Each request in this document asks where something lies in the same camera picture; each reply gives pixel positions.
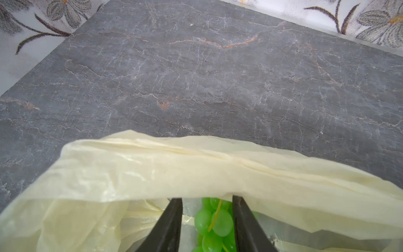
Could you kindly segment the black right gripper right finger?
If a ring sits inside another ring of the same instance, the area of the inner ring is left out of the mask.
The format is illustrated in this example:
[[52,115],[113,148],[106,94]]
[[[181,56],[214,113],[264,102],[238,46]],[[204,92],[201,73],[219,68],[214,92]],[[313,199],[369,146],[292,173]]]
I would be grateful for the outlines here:
[[232,203],[237,252],[278,252],[243,197],[234,195]]

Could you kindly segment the pale yellow plastic bag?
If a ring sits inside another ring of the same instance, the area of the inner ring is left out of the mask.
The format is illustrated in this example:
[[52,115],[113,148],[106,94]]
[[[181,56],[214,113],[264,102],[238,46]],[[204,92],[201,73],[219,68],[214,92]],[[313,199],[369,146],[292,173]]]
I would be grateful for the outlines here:
[[182,198],[184,251],[200,199],[244,198],[282,252],[400,252],[403,191],[354,167],[214,136],[132,130],[66,144],[1,214],[3,252],[125,252]]

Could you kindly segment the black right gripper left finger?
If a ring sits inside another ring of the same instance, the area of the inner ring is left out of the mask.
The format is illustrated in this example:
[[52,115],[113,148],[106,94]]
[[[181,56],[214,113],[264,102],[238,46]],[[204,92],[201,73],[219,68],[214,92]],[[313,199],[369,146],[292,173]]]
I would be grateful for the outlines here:
[[137,252],[178,252],[183,215],[181,198],[170,200],[151,233]]

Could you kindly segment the green fake grapes bunch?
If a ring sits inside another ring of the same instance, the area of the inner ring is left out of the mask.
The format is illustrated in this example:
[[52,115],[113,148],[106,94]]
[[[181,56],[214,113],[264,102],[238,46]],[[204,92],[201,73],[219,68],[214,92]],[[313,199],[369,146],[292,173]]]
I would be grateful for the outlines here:
[[255,248],[237,241],[233,203],[204,197],[202,207],[194,216],[197,232],[194,252],[254,252]]

